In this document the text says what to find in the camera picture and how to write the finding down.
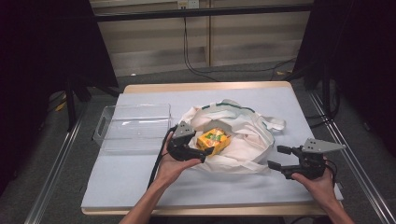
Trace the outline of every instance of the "person's left hand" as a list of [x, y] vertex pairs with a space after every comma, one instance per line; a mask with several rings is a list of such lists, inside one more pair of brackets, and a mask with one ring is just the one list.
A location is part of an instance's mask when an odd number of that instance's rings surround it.
[[201, 160], [199, 159], [191, 159], [188, 161], [177, 161], [173, 159], [168, 154], [167, 150], [168, 143], [171, 140], [172, 135], [173, 133], [168, 134], [168, 138], [166, 139], [166, 143], [163, 147], [163, 158], [160, 162], [160, 168], [158, 169], [157, 176], [155, 177], [155, 180], [162, 181], [167, 186], [175, 182], [180, 176], [181, 172], [183, 172], [185, 169], [201, 163]]

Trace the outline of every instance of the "white paper sheet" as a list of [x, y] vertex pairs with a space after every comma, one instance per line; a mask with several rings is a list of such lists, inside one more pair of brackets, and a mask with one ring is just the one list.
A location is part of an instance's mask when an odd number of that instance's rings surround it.
[[[298, 147], [306, 138], [313, 137], [291, 88], [130, 93], [120, 95], [117, 105], [169, 104], [173, 124], [176, 124], [193, 105], [208, 105], [223, 99], [232, 99], [264, 116], [284, 119], [287, 127], [275, 133], [276, 145], [268, 160], [282, 165], [298, 164], [296, 157], [276, 152], [278, 145]], [[81, 207], [134, 206], [146, 190], [155, 160], [155, 155], [100, 154], [92, 169]], [[337, 199], [342, 200], [338, 188], [335, 192]], [[277, 171], [270, 175], [225, 175], [189, 169], [165, 192], [159, 205], [210, 207], [306, 201], [312, 201], [307, 190], [298, 182], [285, 179]]]

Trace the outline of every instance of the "yellow packaged item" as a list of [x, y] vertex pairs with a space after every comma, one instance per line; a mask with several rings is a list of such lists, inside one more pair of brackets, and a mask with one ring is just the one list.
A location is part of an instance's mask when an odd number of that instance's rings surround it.
[[224, 132], [220, 128], [214, 128], [207, 133], [202, 134], [197, 139], [197, 147], [201, 150], [205, 150], [209, 147], [214, 147], [213, 153], [209, 155], [209, 157], [213, 155], [220, 154], [220, 152], [230, 145], [231, 136]]

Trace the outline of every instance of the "transparent box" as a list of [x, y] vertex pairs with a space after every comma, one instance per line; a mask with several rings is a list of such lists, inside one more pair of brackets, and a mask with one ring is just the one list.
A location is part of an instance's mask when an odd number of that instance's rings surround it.
[[158, 154], [170, 125], [170, 105], [112, 105], [93, 140], [106, 154]]

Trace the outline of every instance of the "table surface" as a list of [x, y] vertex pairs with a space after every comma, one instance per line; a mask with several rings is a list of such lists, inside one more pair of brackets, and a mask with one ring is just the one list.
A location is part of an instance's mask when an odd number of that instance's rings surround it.
[[[289, 82], [220, 82], [220, 83], [179, 83], [130, 85], [124, 93], [167, 92], [167, 91], [211, 91], [255, 88], [291, 88]], [[86, 215], [123, 215], [129, 208], [82, 208]], [[259, 205], [227, 205], [223, 207], [200, 208], [162, 208], [153, 211], [157, 216], [306, 216], [324, 215], [314, 202], [304, 203], [266, 203]]]

